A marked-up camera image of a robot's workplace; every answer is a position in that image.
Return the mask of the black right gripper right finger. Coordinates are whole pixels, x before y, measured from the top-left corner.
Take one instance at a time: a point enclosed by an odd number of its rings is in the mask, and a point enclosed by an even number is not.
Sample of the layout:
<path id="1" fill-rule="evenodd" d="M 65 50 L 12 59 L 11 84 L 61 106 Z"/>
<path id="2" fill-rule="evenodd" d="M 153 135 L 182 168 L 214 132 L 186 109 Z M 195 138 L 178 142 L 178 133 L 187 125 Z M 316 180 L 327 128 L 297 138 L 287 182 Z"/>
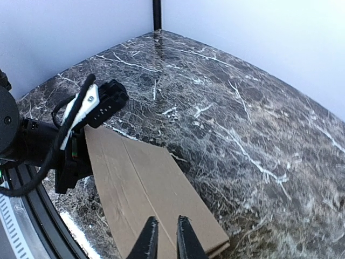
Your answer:
<path id="1" fill-rule="evenodd" d="M 208 259 L 189 219 L 183 215 L 177 220 L 177 258 Z"/>

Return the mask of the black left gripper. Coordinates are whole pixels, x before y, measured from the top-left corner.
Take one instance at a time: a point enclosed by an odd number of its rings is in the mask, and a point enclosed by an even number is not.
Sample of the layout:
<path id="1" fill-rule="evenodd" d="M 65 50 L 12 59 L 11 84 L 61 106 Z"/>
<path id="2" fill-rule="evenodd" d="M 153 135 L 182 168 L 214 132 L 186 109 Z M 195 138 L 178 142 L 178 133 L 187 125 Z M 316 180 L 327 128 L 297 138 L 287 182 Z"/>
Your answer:
<path id="1" fill-rule="evenodd" d="M 66 194 L 68 189 L 75 188 L 78 180 L 93 174 L 84 130 L 72 133 L 60 153 L 55 171 L 55 192 Z"/>

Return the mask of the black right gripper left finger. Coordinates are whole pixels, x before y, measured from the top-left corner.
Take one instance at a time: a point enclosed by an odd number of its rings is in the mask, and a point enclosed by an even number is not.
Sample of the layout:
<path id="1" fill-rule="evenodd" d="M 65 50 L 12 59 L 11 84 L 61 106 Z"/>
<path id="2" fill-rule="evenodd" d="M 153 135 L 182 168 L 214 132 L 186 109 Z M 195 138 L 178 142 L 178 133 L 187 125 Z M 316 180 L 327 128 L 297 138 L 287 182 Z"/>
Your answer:
<path id="1" fill-rule="evenodd" d="M 127 259 L 157 259 L 158 252 L 158 220 L 148 217 L 137 241 Z"/>

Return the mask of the brown cardboard box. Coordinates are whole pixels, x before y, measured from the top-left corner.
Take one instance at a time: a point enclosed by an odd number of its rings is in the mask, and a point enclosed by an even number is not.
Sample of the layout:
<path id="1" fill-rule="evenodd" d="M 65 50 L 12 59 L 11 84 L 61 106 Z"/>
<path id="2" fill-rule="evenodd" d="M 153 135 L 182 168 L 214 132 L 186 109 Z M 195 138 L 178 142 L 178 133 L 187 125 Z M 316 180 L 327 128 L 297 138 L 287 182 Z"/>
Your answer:
<path id="1" fill-rule="evenodd" d="M 158 220 L 158 257 L 176 257 L 177 219 L 186 216 L 209 258 L 229 247 L 229 237 L 167 149 L 85 128 L 100 201 L 122 257 L 127 257 L 147 219 Z"/>

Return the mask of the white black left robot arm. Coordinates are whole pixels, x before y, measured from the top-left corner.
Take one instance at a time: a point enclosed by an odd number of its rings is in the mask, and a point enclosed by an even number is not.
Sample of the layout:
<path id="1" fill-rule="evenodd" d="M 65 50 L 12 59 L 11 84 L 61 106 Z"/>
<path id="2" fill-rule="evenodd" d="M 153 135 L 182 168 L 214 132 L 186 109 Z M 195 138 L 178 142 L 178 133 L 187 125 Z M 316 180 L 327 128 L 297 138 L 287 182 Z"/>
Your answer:
<path id="1" fill-rule="evenodd" d="M 8 197 L 22 197 L 28 195 L 46 178 L 49 170 L 62 169 L 64 163 L 61 159 L 60 146 L 63 140 L 68 135 L 68 131 L 72 129 L 72 124 L 81 109 L 82 102 L 86 96 L 89 87 L 94 83 L 96 77 L 94 74 L 89 74 L 81 87 L 80 93 L 74 102 L 72 109 L 61 126 L 60 130 L 54 136 L 53 142 L 49 145 L 47 156 L 40 165 L 40 171 L 36 176 L 25 185 L 18 189 L 1 188 L 1 194 Z M 6 159 L 15 151 L 21 152 L 20 147 L 26 146 L 26 140 L 21 132 L 22 121 L 19 118 L 19 111 L 16 101 L 9 93 L 11 85 L 4 72 L 1 72 L 1 158 Z"/>

